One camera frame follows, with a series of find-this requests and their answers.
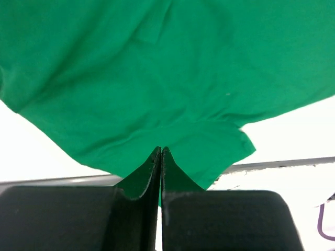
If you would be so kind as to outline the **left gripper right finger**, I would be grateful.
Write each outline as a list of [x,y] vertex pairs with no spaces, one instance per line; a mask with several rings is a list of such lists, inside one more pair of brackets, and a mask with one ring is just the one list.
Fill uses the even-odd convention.
[[163,250],[302,250],[288,205],[273,191],[204,190],[164,148]]

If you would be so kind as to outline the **green t shirt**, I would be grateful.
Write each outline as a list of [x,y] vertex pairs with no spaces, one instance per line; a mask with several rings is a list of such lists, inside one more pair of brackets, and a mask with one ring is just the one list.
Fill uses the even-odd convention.
[[203,189],[246,124],[334,95],[334,1],[1,1],[1,101],[82,165]]

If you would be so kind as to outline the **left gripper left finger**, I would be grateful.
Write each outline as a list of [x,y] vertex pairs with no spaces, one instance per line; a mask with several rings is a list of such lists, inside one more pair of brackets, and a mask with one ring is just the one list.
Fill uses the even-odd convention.
[[154,250],[161,149],[124,179],[1,183],[1,250]]

